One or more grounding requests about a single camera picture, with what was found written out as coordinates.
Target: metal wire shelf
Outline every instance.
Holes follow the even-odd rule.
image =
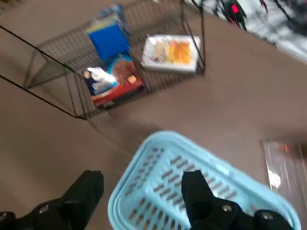
[[[121,98],[120,103],[116,103],[116,105],[141,98],[192,77],[203,76],[205,71],[203,7],[191,7],[184,4],[183,0],[136,0],[124,6],[124,9],[130,32],[130,52],[142,76],[145,87],[142,92],[133,97]],[[200,34],[202,50],[199,50],[200,58],[196,74],[144,71],[140,66],[140,60],[147,35],[193,35],[189,20],[194,20],[195,18],[201,19],[200,26],[202,27]],[[42,52],[34,51],[24,81],[25,88],[33,88],[54,79],[66,77],[70,85],[71,98],[74,101],[75,97],[79,97],[78,100],[82,106],[83,116],[86,118],[105,110],[105,108],[96,108],[94,106],[81,76],[81,72],[85,68],[101,64],[95,48],[85,32],[89,23],[87,22],[40,44],[38,48]],[[45,54],[53,57],[62,65],[46,57]]]

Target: white surface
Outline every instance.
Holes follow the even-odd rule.
[[[172,64],[169,62],[161,63],[155,62],[151,60],[153,53],[155,52],[155,44],[158,41],[178,41],[178,42],[189,42],[190,50],[192,52],[192,60],[189,65],[185,64]],[[197,47],[200,47],[201,40],[199,37],[194,37]],[[198,60],[198,52],[193,43],[193,39],[191,36],[181,36],[181,35],[155,35],[150,36],[146,39],[143,57],[142,57],[142,65],[146,69],[155,69],[155,70],[175,70],[182,72],[195,72]]]
[[[307,38],[294,34],[286,25],[286,16],[271,0],[266,0],[269,13],[267,14],[259,0],[238,0],[247,15],[246,28],[248,31],[257,34],[274,42],[278,49],[307,63]],[[215,0],[205,0],[204,8],[212,13],[215,8]],[[293,12],[286,5],[282,5],[289,15]]]

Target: blue plastic basket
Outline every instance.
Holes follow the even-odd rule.
[[[189,229],[181,177],[193,170],[202,171],[215,196],[238,203],[245,213],[270,209],[301,230],[296,212],[280,195],[171,131],[150,135],[130,162],[108,203],[113,228]]]

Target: product box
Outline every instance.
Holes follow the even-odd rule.
[[[116,55],[102,66],[87,68],[83,72],[95,106],[114,106],[125,96],[143,88],[129,53]]]
[[[201,40],[187,35],[153,35],[145,41],[142,65],[151,70],[195,72]]]
[[[120,4],[100,11],[86,31],[101,60],[129,51],[126,21]]]

